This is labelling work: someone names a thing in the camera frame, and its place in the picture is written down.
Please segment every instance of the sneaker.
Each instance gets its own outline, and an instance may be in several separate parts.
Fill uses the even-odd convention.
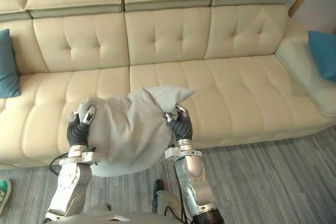
[[[4,209],[7,199],[9,198],[9,195],[11,194],[11,190],[12,190],[11,181],[9,179],[1,179],[0,180],[0,215],[2,213],[2,210]]]

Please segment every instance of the sofa armrest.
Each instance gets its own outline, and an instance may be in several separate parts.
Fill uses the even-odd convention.
[[[321,77],[308,46],[307,31],[289,18],[276,55],[305,90],[320,113],[336,116],[336,82]]]

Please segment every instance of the blue throw pillow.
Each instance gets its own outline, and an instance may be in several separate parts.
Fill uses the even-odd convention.
[[[327,80],[336,81],[336,35],[309,31],[309,48],[320,74]]]
[[[9,29],[0,31],[0,98],[21,94]]]

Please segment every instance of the floor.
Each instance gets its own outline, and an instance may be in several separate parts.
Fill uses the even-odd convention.
[[[312,136],[204,150],[207,179],[227,224],[336,223],[336,127]],[[13,192],[0,223],[40,223],[57,177],[46,167],[2,170]],[[116,178],[93,178],[85,209],[151,210],[152,187],[164,180],[178,195],[173,168],[162,162]]]

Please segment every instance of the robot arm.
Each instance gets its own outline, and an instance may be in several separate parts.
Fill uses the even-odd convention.
[[[202,152],[196,151],[192,144],[193,127],[186,108],[176,106],[177,120],[166,113],[164,116],[176,136],[177,147],[165,152],[172,158],[181,185],[183,201],[195,224],[224,224],[205,178]]]
[[[83,121],[78,111],[70,115],[67,137],[70,144],[68,156],[61,159],[56,192],[51,200],[43,223],[80,214],[86,198],[87,186],[91,181],[90,165],[99,161],[99,155],[88,148],[89,126],[96,110],[92,106]]]

